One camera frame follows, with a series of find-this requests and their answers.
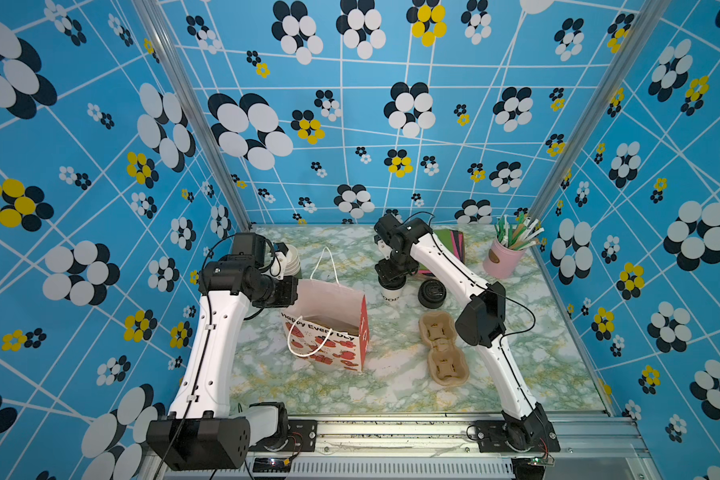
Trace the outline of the white paper cup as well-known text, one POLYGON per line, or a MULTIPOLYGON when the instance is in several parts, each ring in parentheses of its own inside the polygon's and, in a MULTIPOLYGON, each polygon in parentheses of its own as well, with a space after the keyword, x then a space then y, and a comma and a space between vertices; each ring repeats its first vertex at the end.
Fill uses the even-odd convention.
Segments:
POLYGON ((381 289, 382 298, 388 302, 396 302, 401 297, 402 292, 403 292, 402 288, 389 289, 389 288, 383 287, 381 289))

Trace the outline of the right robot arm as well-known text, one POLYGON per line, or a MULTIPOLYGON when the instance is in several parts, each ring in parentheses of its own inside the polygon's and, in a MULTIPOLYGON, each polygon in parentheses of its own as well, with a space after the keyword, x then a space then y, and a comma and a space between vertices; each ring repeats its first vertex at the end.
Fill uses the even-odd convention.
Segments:
POLYGON ((524 452, 542 447, 548 454, 558 452, 552 422, 523 379, 507 341, 506 303, 510 299, 503 285, 472 272, 420 218, 411 216, 401 222, 395 215, 385 214, 376 221, 374 232, 383 255, 375 265, 382 283, 406 278, 424 266, 461 307, 456 332, 476 348, 491 375, 511 448, 524 452))

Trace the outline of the red white paper bag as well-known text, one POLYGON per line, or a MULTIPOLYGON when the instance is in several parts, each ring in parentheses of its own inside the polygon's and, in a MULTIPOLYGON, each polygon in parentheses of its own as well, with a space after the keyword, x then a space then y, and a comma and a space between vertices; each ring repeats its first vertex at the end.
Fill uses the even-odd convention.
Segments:
POLYGON ((280 312, 286 346, 318 368, 361 372, 370 337, 366 295, 342 284, 331 267, 331 280, 317 279, 316 270, 299 280, 296 302, 280 312))

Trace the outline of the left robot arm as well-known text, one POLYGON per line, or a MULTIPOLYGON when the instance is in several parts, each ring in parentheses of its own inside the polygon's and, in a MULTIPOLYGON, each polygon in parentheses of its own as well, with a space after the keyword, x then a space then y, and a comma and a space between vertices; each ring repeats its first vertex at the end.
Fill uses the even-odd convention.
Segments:
POLYGON ((240 411, 230 402, 228 381, 245 321, 257 311, 293 305, 298 280, 270 275, 276 254, 265 237, 244 232, 229 240, 228 254, 201 267, 187 371, 166 418, 152 421, 146 433, 148 446, 173 471, 237 469, 250 448, 279 448, 289 440, 283 403, 240 411))

